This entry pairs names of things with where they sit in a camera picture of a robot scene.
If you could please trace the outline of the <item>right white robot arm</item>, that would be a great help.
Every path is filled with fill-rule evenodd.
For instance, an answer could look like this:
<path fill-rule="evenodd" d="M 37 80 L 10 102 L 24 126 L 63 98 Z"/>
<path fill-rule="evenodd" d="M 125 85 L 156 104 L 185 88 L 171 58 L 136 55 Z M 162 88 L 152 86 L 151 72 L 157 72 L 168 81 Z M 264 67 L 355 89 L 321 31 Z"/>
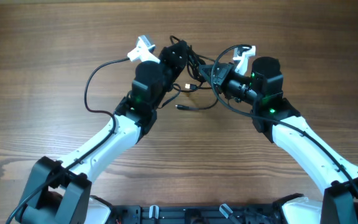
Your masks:
<path fill-rule="evenodd" d="M 283 97 L 277 59 L 257 58 L 248 77 L 233 63 L 214 62 L 200 66 L 199 71 L 216 96 L 252 105 L 246 115 L 255 129 L 291 155 L 322 193 L 320 202 L 302 194 L 275 202 L 280 222 L 358 223 L 358 166 L 322 140 Z"/>

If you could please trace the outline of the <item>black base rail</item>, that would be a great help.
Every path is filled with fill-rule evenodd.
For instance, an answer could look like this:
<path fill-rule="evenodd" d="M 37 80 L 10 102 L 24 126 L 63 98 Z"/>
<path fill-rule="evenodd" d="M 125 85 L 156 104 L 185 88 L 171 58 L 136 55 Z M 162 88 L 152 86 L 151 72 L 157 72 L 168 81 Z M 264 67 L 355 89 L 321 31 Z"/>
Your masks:
<path fill-rule="evenodd" d="M 111 209 L 111 216 L 107 220 L 110 224 L 286 223 L 281 210 L 274 203 L 198 207 L 121 205 Z"/>

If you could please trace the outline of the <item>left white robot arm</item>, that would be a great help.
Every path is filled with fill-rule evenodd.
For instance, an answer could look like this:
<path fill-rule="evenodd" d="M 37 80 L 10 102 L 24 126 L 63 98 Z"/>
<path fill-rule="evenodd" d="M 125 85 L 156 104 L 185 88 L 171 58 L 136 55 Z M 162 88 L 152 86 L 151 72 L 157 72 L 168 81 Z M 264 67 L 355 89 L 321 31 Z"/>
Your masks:
<path fill-rule="evenodd" d="M 166 105 L 165 94 L 188 61 L 188 45 L 172 38 L 172 45 L 153 54 L 154 44 L 144 35 L 126 60 L 140 60 L 132 88 L 112 112 L 105 127 L 71 153 L 53 160 L 40 158 L 32 167 L 18 206 L 7 218 L 18 223 L 108 223 L 112 209 L 91 195 L 93 182 L 125 150 L 135 146 Z"/>

